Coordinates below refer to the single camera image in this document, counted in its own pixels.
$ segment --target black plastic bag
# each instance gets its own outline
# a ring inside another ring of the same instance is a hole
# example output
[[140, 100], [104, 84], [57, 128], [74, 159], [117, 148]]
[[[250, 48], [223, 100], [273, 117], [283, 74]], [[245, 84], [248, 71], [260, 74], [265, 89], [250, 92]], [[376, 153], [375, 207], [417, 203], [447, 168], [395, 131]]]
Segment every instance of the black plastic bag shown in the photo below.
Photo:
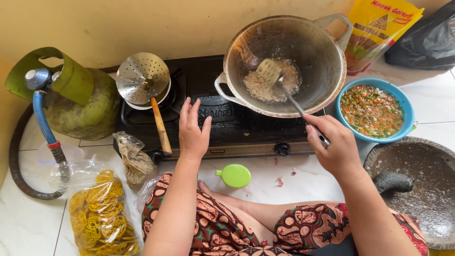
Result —
[[385, 53], [391, 65], [425, 70], [455, 67], [455, 0], [418, 21]]

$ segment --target green lid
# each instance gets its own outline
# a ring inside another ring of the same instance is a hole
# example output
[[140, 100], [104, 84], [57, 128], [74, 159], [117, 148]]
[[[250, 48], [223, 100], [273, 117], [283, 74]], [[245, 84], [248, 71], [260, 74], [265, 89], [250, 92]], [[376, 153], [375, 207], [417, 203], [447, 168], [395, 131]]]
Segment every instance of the green lid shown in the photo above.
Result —
[[243, 188], [251, 181], [250, 171], [240, 164], [230, 164], [224, 167], [222, 171], [217, 170], [215, 175], [221, 176], [226, 185], [236, 189]]

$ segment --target green gas cylinder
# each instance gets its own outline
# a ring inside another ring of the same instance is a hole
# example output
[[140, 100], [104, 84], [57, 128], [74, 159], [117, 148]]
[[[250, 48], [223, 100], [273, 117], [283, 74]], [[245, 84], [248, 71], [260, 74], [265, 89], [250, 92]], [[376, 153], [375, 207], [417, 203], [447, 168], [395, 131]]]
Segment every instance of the green gas cylinder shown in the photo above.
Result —
[[[63, 64], [48, 67], [39, 59], [56, 57]], [[98, 140], [115, 131], [119, 94], [115, 80], [108, 74], [84, 68], [53, 47], [36, 49], [25, 55], [6, 78], [6, 89], [32, 101], [33, 90], [25, 84], [25, 74], [35, 68], [61, 72], [47, 90], [44, 113], [54, 131], [81, 140]]]

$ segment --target chopped chili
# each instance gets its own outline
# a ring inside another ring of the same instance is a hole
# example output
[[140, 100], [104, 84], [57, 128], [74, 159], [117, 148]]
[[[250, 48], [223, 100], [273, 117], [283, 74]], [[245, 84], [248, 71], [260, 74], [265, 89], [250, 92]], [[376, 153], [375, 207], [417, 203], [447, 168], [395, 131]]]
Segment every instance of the chopped chili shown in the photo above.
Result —
[[401, 106], [390, 93], [375, 87], [357, 85], [341, 96], [341, 113], [360, 134], [371, 138], [388, 138], [403, 125]]

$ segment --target gas stove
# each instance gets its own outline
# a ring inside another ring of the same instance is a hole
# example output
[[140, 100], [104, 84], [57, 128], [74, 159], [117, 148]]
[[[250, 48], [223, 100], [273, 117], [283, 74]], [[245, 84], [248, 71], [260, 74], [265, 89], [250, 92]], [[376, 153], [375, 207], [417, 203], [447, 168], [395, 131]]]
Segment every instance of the gas stove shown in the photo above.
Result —
[[[145, 144], [142, 150], [155, 163], [177, 160], [180, 155], [178, 122], [182, 104], [186, 97], [191, 98], [192, 104], [199, 98], [199, 126], [202, 127], [205, 117], [212, 116], [210, 144], [204, 158], [313, 154], [302, 118], [265, 116], [219, 96], [213, 83], [223, 72], [223, 58], [223, 55], [216, 55], [165, 61], [171, 73], [171, 90], [159, 107], [172, 147], [172, 157], [163, 158], [152, 109], [136, 110], [123, 101], [116, 131], [125, 131], [141, 140]], [[233, 96], [227, 84], [222, 84], [222, 89]], [[314, 115], [325, 115], [325, 110]], [[118, 153], [115, 142], [113, 146]]]

